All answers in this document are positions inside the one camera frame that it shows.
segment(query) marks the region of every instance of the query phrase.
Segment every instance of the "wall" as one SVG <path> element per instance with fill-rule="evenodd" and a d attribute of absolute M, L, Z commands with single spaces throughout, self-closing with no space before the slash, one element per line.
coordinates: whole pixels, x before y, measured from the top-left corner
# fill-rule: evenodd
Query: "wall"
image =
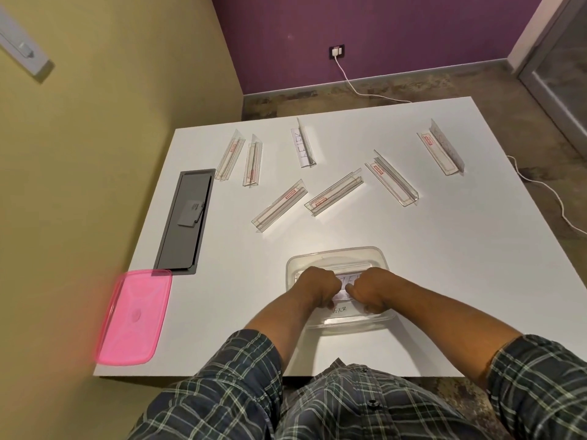
<path fill-rule="evenodd" d="M 210 0 L 0 0 L 55 62 L 0 51 L 0 438 L 123 438 L 157 390 L 92 378 L 176 127 L 238 121 Z"/>
<path fill-rule="evenodd" d="M 518 41 L 514 44 L 508 56 L 508 63 L 514 72 L 522 69 L 526 57 L 535 44 L 539 42 L 543 33 L 551 24 L 551 20 L 557 13 L 558 9 L 567 0 L 542 0 L 532 15 L 532 18 L 519 36 Z"/>
<path fill-rule="evenodd" d="M 540 0 L 213 0 L 245 94 L 506 58 Z"/>

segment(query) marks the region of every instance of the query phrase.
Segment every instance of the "baseboard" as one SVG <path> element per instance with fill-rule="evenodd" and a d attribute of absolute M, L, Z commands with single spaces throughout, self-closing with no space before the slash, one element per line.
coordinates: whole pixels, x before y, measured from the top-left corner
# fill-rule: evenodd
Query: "baseboard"
<path fill-rule="evenodd" d="M 464 64 L 456 64 L 456 65 L 452 65 L 452 66 L 442 66 L 439 68 L 421 69 L 418 71 L 410 71 L 410 72 L 406 72 L 406 73 L 376 75 L 374 77 L 363 77 L 362 79 L 352 79 L 351 82 L 363 82 L 363 81 L 373 82 L 373 81 L 377 81 L 379 79 L 389 79 L 389 78 L 395 79 L 395 78 L 406 77 L 406 76 L 416 75 L 416 74 L 421 75 L 421 74 L 425 74 L 425 73 L 444 73 L 447 71 L 448 72 L 470 71 L 473 69 L 479 69 L 480 67 L 483 67 L 483 66 L 491 66 L 491 65 L 495 65 L 495 64 L 504 64 L 504 63 L 507 63 L 506 58 L 497 58 L 495 60 L 476 61 L 475 63 L 464 63 Z M 342 81 L 332 81 L 329 83 L 320 83 L 317 85 L 300 86 L 297 88 L 286 88 L 286 89 L 282 89 L 282 90 L 264 91 L 262 93 L 245 94 L 244 98 L 247 100 L 247 99 L 256 98 L 256 97 L 267 97 L 268 95 L 270 95 L 270 96 L 280 95 L 280 94 L 291 95 L 291 94 L 300 93 L 302 91 L 312 90 L 314 88 L 324 88 L 327 86 L 342 86 L 345 83 L 346 83 L 346 81 L 342 80 Z"/>

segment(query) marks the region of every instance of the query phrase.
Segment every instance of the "yellow wall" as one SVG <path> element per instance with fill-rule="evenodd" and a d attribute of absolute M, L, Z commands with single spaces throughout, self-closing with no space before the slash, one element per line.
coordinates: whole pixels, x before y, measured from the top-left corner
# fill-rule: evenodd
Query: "yellow wall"
<path fill-rule="evenodd" d="M 154 388 L 92 378 L 174 128 L 238 121 L 210 0 L 0 0 L 55 62 L 0 51 L 0 438 L 122 438 Z"/>

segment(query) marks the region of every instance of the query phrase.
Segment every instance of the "shirt sleeve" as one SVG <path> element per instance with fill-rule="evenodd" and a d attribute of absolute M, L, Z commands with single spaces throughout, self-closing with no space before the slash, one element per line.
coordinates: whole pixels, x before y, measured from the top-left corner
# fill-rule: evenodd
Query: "shirt sleeve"
<path fill-rule="evenodd" d="M 194 377 L 163 390 L 128 439 L 263 439 L 282 401 L 281 359 L 256 330 L 240 330 Z"/>
<path fill-rule="evenodd" d="M 587 437 L 587 363 L 524 335 L 495 355 L 487 377 L 495 414 L 517 439 Z"/>

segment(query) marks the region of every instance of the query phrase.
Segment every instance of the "light switch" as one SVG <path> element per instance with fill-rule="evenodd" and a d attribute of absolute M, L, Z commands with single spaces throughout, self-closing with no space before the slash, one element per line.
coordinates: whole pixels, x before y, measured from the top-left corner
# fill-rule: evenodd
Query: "light switch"
<path fill-rule="evenodd" d="M 48 65 L 53 66 L 39 45 L 2 6 L 0 6 L 0 45 L 34 76 L 45 72 L 42 70 L 47 69 Z"/>

